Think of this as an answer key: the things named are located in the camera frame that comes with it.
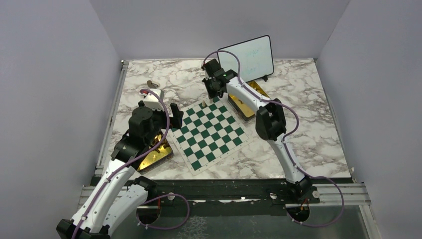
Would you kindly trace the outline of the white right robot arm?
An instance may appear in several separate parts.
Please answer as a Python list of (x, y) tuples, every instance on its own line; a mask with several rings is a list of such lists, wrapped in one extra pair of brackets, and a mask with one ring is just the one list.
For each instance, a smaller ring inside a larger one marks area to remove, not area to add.
[(203, 63), (203, 79), (210, 98), (228, 93), (255, 111), (255, 130), (277, 156), (287, 181), (287, 196), (295, 203), (315, 200), (316, 187), (306, 175), (288, 145), (286, 119), (278, 99), (271, 100), (244, 82), (233, 70), (225, 71), (216, 59)]

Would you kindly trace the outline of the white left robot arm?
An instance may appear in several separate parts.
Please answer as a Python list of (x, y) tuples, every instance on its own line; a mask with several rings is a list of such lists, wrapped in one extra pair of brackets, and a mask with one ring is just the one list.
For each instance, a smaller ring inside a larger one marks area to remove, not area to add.
[(153, 146), (155, 137), (162, 130), (180, 129), (184, 113), (175, 103), (170, 104), (172, 116), (162, 102), (159, 102), (162, 108), (158, 110), (145, 101), (138, 105), (93, 192), (71, 219), (62, 219), (57, 225), (60, 238), (109, 239), (137, 206), (156, 200), (156, 183), (144, 176), (138, 177), (123, 196), (118, 194), (144, 158), (162, 144), (159, 141)]

